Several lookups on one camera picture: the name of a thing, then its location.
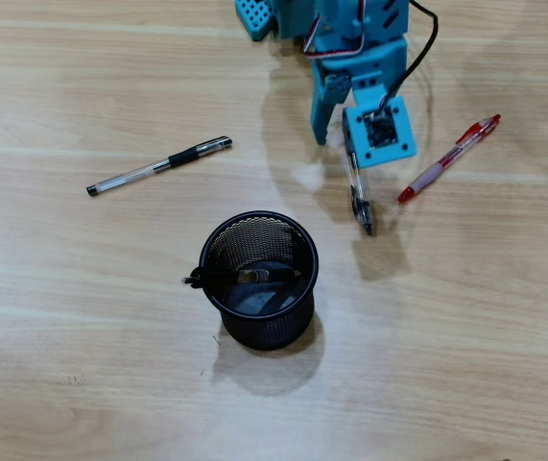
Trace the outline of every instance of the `mesh pen holder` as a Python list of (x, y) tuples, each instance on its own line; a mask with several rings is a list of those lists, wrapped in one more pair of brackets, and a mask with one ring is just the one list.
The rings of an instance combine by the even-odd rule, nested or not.
[(212, 271), (294, 269), (292, 282), (206, 287), (228, 333), (252, 349), (283, 348), (307, 329), (314, 315), (319, 257), (298, 223), (271, 211), (235, 216), (207, 239), (200, 266)]

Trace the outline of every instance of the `wood grain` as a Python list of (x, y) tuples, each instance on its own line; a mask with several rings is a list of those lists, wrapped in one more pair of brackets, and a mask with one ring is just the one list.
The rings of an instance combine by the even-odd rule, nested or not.
[[(441, 37), (402, 90), (421, 154), (370, 170), (367, 239), (339, 135), (311, 135), (309, 66), (251, 43), (231, 0), (0, 0), (0, 460), (548, 460), (548, 2), (428, 6)], [(413, 13), (411, 57), (429, 32)], [(232, 151), (85, 194), (223, 134)], [(281, 352), (179, 283), (256, 208), (321, 257), (318, 315)]]

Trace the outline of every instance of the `pen clip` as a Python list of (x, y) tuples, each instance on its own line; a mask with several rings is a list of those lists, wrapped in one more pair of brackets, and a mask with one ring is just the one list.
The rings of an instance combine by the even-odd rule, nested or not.
[(484, 129), (482, 122), (475, 123), (470, 127), (469, 130), (465, 132), (465, 134), (460, 137), (457, 141), (458, 146), (462, 146), (467, 143), (472, 137), (474, 137), (476, 134), (480, 134), (480, 132)]

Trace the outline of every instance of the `blue robot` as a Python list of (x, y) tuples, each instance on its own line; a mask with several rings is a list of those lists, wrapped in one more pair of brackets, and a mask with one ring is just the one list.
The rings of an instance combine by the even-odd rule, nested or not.
[[(410, 4), (434, 19), (434, 33), (417, 60), (406, 67)], [(311, 59), (314, 100), (311, 123), (324, 145), (333, 109), (350, 90), (356, 107), (343, 116), (345, 149), (353, 171), (351, 200), (360, 224), (372, 233), (362, 170), (412, 157), (417, 145), (406, 105), (396, 96), (438, 33), (438, 18), (415, 0), (235, 0), (252, 40), (277, 29), (284, 38), (305, 37)]]

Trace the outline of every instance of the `blue plastic bracket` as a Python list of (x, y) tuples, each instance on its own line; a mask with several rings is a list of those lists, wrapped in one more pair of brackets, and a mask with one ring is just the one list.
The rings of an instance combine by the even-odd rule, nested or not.
[(392, 98), (374, 117), (385, 94), (383, 85), (355, 90), (357, 107), (344, 111), (346, 148), (356, 153), (360, 169), (417, 154), (410, 118), (401, 96)]
[(235, 0), (235, 11), (252, 41), (261, 41), (275, 26), (275, 13), (266, 0)]

